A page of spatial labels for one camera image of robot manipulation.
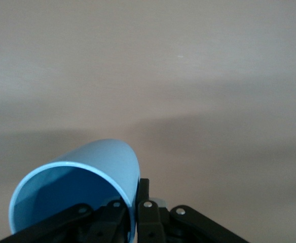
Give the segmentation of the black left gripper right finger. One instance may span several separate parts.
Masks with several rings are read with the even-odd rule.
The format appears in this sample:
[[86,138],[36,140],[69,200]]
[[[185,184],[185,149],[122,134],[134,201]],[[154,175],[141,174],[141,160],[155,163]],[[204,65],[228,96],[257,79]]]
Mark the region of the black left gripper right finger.
[[136,194],[137,243],[250,243],[186,205],[171,210],[149,197],[149,179]]

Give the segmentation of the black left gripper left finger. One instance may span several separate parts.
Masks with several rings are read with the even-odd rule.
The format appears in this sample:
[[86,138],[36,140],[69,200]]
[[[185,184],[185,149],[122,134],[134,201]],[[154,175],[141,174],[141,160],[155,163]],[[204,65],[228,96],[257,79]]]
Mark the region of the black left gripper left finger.
[[0,243],[127,243],[128,208],[112,200],[94,210],[77,204],[33,224]]

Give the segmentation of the blue plastic cup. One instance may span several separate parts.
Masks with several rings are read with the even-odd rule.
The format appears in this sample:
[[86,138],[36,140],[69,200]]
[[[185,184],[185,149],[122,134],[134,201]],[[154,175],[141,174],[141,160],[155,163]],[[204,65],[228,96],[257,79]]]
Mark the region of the blue plastic cup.
[[28,173],[9,205],[13,234],[76,204],[96,210],[121,198],[130,215],[128,242],[135,236],[135,199],[139,163],[124,141],[103,139],[70,151]]

